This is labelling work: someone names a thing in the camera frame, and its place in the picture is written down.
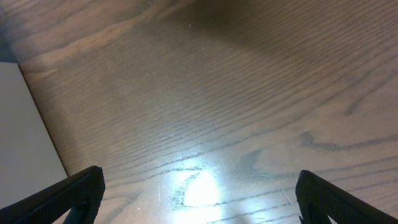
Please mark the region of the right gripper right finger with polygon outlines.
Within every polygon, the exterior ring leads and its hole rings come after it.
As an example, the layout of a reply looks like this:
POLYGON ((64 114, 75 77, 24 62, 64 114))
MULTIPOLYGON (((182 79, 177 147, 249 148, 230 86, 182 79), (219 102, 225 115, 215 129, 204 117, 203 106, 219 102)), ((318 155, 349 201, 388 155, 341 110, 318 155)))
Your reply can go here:
POLYGON ((308 170, 301 170, 295 194, 301 224, 397 224, 396 218, 308 170))

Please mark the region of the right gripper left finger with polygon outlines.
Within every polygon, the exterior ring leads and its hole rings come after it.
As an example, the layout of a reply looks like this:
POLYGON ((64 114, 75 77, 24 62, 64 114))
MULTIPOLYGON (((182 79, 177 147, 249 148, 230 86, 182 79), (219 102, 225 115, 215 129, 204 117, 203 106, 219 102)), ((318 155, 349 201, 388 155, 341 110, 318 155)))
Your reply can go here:
POLYGON ((66 213, 65 223, 93 224, 104 190, 102 168, 91 166, 2 208, 1 223, 53 223, 66 213))

